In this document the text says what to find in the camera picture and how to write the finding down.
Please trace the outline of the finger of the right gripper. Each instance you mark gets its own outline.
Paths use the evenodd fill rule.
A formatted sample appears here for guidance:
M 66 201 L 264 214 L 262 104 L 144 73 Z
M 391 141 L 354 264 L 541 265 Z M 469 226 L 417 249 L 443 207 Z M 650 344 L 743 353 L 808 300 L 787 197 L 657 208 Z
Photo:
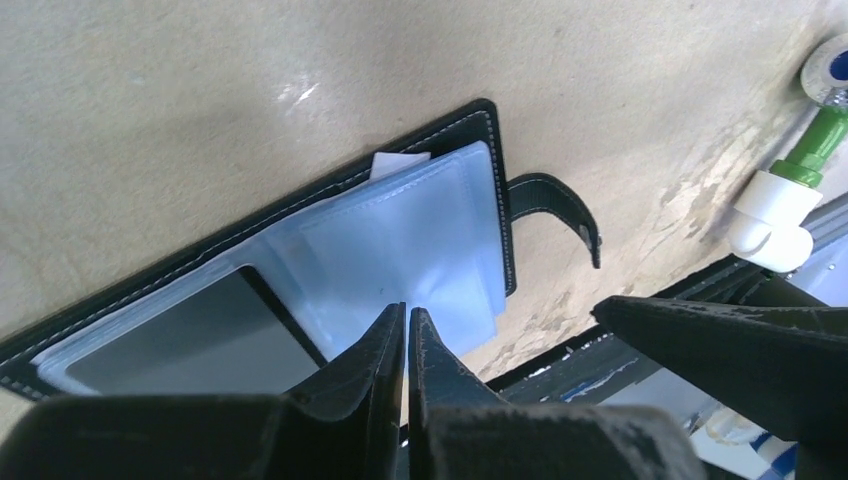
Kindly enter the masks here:
M 592 314 L 632 348 L 797 442 L 797 478 L 846 478 L 846 308 L 612 296 Z

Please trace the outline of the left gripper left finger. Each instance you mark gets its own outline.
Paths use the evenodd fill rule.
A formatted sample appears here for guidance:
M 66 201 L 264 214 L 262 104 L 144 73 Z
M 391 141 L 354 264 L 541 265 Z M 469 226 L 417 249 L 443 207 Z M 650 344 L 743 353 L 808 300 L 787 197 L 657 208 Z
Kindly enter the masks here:
M 283 394 L 64 396 L 1 446 L 5 479 L 391 479 L 403 304 Z

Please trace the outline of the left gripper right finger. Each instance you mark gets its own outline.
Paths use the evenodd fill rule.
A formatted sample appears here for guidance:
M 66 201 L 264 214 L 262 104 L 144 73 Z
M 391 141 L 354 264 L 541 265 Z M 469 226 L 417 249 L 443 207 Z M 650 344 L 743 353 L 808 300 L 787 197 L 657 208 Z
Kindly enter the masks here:
M 410 312 L 409 472 L 413 479 L 703 479 L 681 427 L 642 406 L 510 404 Z

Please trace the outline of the black leather card holder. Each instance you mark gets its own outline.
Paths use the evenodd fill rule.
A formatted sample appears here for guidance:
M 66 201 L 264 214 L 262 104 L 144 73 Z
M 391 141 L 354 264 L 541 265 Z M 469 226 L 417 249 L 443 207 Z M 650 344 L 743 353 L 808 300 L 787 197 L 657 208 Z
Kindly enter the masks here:
M 102 395 L 66 367 L 243 266 L 327 363 L 392 303 L 428 309 L 464 355 L 494 337 L 517 287 L 512 225 L 535 213 L 599 263 L 588 207 L 551 175 L 508 178 L 496 106 L 476 99 L 4 340 L 1 385 L 31 401 Z

